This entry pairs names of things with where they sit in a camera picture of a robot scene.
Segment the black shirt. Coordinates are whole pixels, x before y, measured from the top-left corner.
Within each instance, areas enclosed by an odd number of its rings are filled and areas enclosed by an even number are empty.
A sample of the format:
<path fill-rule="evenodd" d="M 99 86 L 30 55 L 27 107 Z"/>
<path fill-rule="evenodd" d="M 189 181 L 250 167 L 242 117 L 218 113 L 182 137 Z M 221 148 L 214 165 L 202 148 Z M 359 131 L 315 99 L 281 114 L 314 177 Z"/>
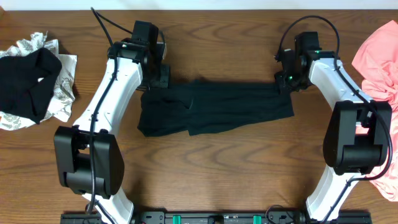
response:
<path fill-rule="evenodd" d="M 179 83 L 145 91 L 141 109 L 137 128 L 146 137 L 215 134 L 294 115 L 290 95 L 274 83 Z"/>

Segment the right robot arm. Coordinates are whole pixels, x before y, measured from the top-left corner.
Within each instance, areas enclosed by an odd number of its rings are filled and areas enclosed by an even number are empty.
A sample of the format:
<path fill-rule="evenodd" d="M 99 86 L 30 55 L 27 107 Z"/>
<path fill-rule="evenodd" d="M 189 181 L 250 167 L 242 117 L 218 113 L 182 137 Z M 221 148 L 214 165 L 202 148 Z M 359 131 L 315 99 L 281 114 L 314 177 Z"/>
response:
<path fill-rule="evenodd" d="M 333 51 L 319 47 L 286 49 L 275 59 L 275 79 L 283 92 L 315 85 L 332 110 L 323 140 L 325 170 L 306 199 L 307 223 L 336 223 L 340 208 L 358 182 L 382 177 L 391 163 L 392 109 L 360 90 Z"/>

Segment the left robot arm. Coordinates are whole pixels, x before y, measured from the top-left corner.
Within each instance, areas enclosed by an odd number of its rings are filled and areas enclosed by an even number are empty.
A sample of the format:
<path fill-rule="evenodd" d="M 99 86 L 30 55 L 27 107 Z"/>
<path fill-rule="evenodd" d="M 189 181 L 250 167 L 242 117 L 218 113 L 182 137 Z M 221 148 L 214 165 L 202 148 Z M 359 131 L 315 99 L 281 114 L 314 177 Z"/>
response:
<path fill-rule="evenodd" d="M 54 147 L 60 185 L 89 201 L 103 223 L 131 223 L 134 204 L 121 184 L 124 161 L 117 144 L 121 120 L 133 93 L 166 87 L 165 42 L 122 40 L 108 50 L 104 77 L 73 126 L 60 126 Z"/>

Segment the pink garment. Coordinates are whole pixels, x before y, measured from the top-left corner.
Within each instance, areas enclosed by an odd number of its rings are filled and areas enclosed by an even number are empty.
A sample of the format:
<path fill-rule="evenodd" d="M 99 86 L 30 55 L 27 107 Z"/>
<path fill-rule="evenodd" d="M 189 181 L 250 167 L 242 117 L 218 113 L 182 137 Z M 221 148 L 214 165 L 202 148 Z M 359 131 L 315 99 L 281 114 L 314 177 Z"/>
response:
<path fill-rule="evenodd" d="M 364 78 L 362 90 L 376 101 L 388 102 L 392 108 L 392 162 L 387 173 L 371 183 L 384 198 L 397 202 L 397 22 L 392 20 L 374 31 L 351 64 Z"/>

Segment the white leaf-patterned cloth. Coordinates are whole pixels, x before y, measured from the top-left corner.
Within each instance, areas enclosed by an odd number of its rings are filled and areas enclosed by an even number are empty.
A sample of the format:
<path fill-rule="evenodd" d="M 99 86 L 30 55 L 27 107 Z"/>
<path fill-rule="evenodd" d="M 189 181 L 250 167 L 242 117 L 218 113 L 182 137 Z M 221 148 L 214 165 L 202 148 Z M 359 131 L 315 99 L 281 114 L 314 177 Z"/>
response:
<path fill-rule="evenodd" d="M 9 47 L 7 50 L 2 50 L 1 58 L 6 56 L 26 56 L 40 48 L 50 50 L 62 63 L 62 70 L 53 89 L 53 97 L 47 108 L 45 117 L 41 122 L 51 117 L 66 122 L 71 116 L 72 103 L 75 101 L 73 83 L 77 64 L 76 55 L 60 54 L 57 39 L 47 40 L 47 34 L 35 32 L 30 35 L 29 40 L 18 40 L 16 45 Z M 1 111 L 1 129 L 3 130 L 14 131 L 28 128 L 34 124 L 36 123 L 28 118 L 7 114 Z"/>

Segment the black folded garment on left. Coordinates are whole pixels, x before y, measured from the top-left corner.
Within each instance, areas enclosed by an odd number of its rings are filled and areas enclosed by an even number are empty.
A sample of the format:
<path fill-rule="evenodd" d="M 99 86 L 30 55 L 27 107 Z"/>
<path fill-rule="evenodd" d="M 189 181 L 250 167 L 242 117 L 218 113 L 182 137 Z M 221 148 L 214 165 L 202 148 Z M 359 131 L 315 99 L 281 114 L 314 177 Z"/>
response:
<path fill-rule="evenodd" d="M 61 61 L 45 48 L 1 58 L 1 111 L 39 124 L 61 70 Z"/>

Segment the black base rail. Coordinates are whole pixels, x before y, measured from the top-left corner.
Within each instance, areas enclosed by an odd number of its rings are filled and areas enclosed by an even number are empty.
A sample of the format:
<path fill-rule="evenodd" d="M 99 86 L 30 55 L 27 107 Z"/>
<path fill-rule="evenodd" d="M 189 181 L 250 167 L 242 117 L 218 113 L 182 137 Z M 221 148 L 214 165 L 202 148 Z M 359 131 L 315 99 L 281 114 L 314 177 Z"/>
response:
<path fill-rule="evenodd" d="M 101 215 L 63 214 L 61 224 L 78 223 L 108 223 L 101 219 Z M 132 219 L 133 224 L 309 224 L 321 223 L 312 220 L 303 212 L 293 210 L 271 210 L 267 213 L 169 213 L 143 212 Z M 333 224 L 372 224 L 368 212 L 340 212 L 337 219 L 327 221 Z"/>

